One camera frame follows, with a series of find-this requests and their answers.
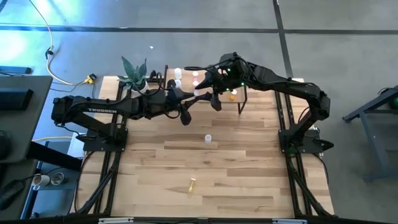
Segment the small white tube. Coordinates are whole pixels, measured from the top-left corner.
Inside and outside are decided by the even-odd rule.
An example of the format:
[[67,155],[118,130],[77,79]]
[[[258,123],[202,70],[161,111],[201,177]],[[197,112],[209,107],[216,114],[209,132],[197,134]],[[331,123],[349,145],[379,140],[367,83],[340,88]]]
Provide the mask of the small white tube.
[[175,80],[175,87],[181,88],[181,80]]
[[182,79],[182,72],[181,72],[181,68],[176,68],[174,69],[174,75],[175,75],[175,79]]
[[211,135],[207,134],[207,135],[205,136],[205,143],[206,143],[206,144],[211,143]]

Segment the white cable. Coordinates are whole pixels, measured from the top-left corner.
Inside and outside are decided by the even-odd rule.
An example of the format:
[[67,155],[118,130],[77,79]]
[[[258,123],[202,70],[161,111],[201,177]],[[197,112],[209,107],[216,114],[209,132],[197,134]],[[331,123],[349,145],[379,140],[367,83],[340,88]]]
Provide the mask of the white cable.
[[[50,26],[49,26],[49,24],[47,23],[47,21],[44,19],[44,16],[42,15],[42,13],[37,9],[37,7],[35,6],[35,4],[32,2],[32,0],[28,0],[28,1],[33,5],[33,7],[36,9],[36,11],[40,14],[40,16],[42,17],[43,21],[45,22],[45,25],[47,26],[47,29],[49,30],[50,38],[51,38],[51,46],[50,46],[49,51],[52,52],[53,46],[54,46],[54,39],[53,39],[53,37],[52,37],[52,32],[51,32]],[[61,78],[57,77],[57,76],[51,71],[51,69],[50,69],[50,54],[47,55],[46,67],[47,67],[47,71],[49,71],[49,74],[50,74],[53,78],[55,78],[56,80],[58,80],[58,81],[60,81],[60,82],[62,82],[62,83],[64,83],[64,84],[67,84],[67,85],[79,85],[79,84],[82,84],[82,83],[86,83],[86,82],[82,82],[82,83],[70,83],[70,82],[66,82],[65,80],[62,80]]]
[[39,138],[39,139],[33,139],[32,141],[43,141],[43,140],[48,140],[48,139],[71,139],[72,137],[70,136],[57,136],[57,137],[44,137],[44,138]]

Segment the small white cup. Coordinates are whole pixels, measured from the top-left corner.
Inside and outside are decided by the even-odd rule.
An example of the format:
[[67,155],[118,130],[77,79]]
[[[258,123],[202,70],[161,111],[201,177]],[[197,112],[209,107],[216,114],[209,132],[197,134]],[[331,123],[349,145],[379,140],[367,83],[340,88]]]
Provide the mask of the small white cup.
[[182,79],[182,72],[181,72],[181,68],[176,68],[174,69],[174,76],[175,79]]
[[206,144],[211,143],[211,135],[207,134],[207,135],[205,136],[205,143],[206,143]]
[[34,190],[38,190],[41,186],[46,186],[50,182],[50,177],[47,175],[36,175],[33,177],[32,186]]
[[181,80],[174,80],[174,81],[175,81],[175,87],[181,88]]

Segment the gray floor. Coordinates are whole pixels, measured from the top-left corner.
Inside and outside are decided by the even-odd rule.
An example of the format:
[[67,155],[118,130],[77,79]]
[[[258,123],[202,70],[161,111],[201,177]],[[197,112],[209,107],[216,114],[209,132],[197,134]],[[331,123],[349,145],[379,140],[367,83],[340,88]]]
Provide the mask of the gray floor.
[[[58,26],[277,28],[272,0],[35,2],[49,23]],[[398,1],[394,0],[279,0],[279,6],[285,29],[398,29]],[[9,0],[0,12],[0,23],[43,24],[26,0]],[[250,62],[286,74],[278,34],[53,34],[57,55],[52,70],[70,82],[91,73],[100,77],[122,75],[121,55],[135,64],[147,57],[149,70],[162,71],[165,64],[208,65],[217,62],[223,53],[237,51]],[[363,181],[363,175],[375,168],[374,154],[359,120],[345,124],[341,117],[374,98],[379,89],[397,85],[398,35],[288,34],[286,40],[294,77],[316,83],[331,98],[331,116],[317,126],[323,139],[335,143],[325,153],[325,162],[336,214],[397,223],[398,180]],[[30,66],[34,75],[46,75],[44,51],[49,44],[47,32],[0,31],[0,65]],[[53,85],[58,89],[68,87]],[[70,135],[56,128],[50,119],[52,98],[64,95],[50,92],[35,138]],[[79,86],[73,95],[90,96],[91,87]]]

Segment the metal frame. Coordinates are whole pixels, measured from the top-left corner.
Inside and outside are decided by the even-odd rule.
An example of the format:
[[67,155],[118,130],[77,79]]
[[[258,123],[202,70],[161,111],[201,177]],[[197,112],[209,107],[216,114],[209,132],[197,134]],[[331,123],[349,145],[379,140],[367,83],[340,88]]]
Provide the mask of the metal frame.
[[243,86],[243,89],[244,89],[244,90],[243,90],[243,91],[244,91],[244,101],[243,101],[242,107],[241,107],[241,104],[238,103],[238,113],[239,113],[239,114],[242,113],[243,108],[244,108],[244,105],[246,105],[246,102],[248,101],[248,91],[247,91],[247,89],[246,89],[246,85]]
[[361,119],[366,137],[368,138],[371,148],[376,154],[379,170],[375,174],[365,175],[364,180],[366,182],[386,177],[398,177],[398,169],[390,164],[387,151],[380,147],[377,137],[369,127],[369,122],[367,119],[368,113],[398,113],[397,110],[377,110],[380,106],[386,104],[389,100],[396,97],[398,97],[398,85],[390,90],[385,91],[384,93],[381,93],[375,99],[354,110],[349,115],[343,117],[343,120],[346,123],[350,123],[355,118]]

